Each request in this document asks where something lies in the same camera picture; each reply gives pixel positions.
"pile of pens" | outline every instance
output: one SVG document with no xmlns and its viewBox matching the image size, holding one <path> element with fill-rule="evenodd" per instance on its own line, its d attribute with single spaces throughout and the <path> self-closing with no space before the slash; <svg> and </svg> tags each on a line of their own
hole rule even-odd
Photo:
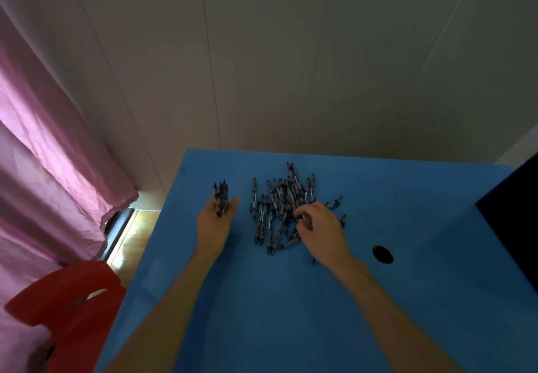
<svg viewBox="0 0 538 373">
<path fill-rule="evenodd" d="M 256 178 L 252 179 L 252 202 L 250 203 L 250 214 L 252 219 L 256 222 L 256 234 L 254 235 L 254 243 L 264 245 L 266 241 L 267 253 L 274 255 L 276 251 L 284 250 L 293 246 L 301 241 L 301 236 L 297 231 L 297 228 L 293 228 L 289 232 L 289 228 L 293 222 L 297 222 L 297 218 L 294 216 L 295 210 L 309 203 L 316 201 L 315 197 L 315 176 L 306 179 L 303 186 L 299 182 L 298 173 L 293 163 L 286 163 L 288 167 L 289 176 L 287 179 L 275 179 L 273 182 L 267 180 L 267 195 L 262 194 L 258 198 L 256 190 Z M 343 196 L 334 200 L 332 203 L 327 202 L 325 206 L 328 209 L 334 209 L 338 207 L 342 201 Z M 301 216 L 307 223 L 309 218 L 306 215 Z M 280 225 L 273 237 L 275 220 L 280 220 Z M 267 235 L 265 235 L 265 226 L 267 222 Z M 345 225 L 345 214 L 342 216 L 340 223 L 342 227 Z M 286 235 L 286 242 L 279 244 L 282 234 Z"/>
<path fill-rule="evenodd" d="M 213 196 L 217 199 L 215 214 L 220 217 L 226 212 L 226 207 L 228 207 L 228 185 L 226 184 L 226 179 L 218 187 L 217 182 L 213 182 Z"/>
</svg>

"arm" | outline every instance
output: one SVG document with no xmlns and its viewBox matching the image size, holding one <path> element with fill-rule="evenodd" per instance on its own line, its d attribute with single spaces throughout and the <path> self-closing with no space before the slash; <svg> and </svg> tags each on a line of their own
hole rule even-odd
<svg viewBox="0 0 538 373">
<path fill-rule="evenodd" d="M 239 199 L 218 217 L 212 198 L 196 218 L 196 252 L 150 314 L 134 331 L 105 373 L 172 371 L 205 277 L 224 248 Z"/>
<path fill-rule="evenodd" d="M 333 213 L 316 202 L 299 207 L 295 214 L 312 218 L 313 231 L 299 220 L 301 239 L 353 296 L 395 372 L 462 373 L 374 280 L 367 266 L 351 255 L 344 230 Z"/>
</svg>

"hand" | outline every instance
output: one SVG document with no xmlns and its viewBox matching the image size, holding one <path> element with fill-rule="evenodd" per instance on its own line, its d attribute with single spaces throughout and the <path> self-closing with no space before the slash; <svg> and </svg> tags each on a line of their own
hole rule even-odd
<svg viewBox="0 0 538 373">
<path fill-rule="evenodd" d="M 353 261 L 340 220 L 327 207 L 315 202 L 300 206 L 294 212 L 295 216 L 302 214 L 308 214 L 312 218 L 313 230 L 310 231 L 305 220 L 300 219 L 297 231 L 316 260 L 332 272 L 335 268 Z"/>
<path fill-rule="evenodd" d="M 239 198 L 233 198 L 221 217 L 215 214 L 216 203 L 217 199 L 213 196 L 196 217 L 198 229 L 196 253 L 214 256 L 215 260 L 221 254 L 230 233 L 230 225 L 239 206 Z"/>
</svg>

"left hand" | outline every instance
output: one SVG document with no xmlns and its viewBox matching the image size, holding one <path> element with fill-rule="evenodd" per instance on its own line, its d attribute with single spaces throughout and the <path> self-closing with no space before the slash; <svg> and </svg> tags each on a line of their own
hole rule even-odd
<svg viewBox="0 0 538 373">
<path fill-rule="evenodd" d="M 228 239 L 233 215 L 239 206 L 239 198 L 233 198 L 221 217 L 215 214 L 216 202 L 217 199 L 212 196 L 196 217 L 196 226 L 198 228 L 196 253 L 208 254 L 214 256 L 215 259 L 221 254 L 226 239 Z"/>
</svg>

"forearm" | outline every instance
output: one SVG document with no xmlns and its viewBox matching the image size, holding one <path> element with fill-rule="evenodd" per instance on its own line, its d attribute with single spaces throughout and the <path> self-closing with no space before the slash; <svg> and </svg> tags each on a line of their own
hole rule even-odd
<svg viewBox="0 0 538 373">
<path fill-rule="evenodd" d="M 172 371 L 200 288 L 216 256 L 195 254 L 138 326 L 106 373 Z"/>
<path fill-rule="evenodd" d="M 462 372 L 392 300 L 362 261 L 353 258 L 333 273 L 355 299 L 395 372 Z"/>
</svg>

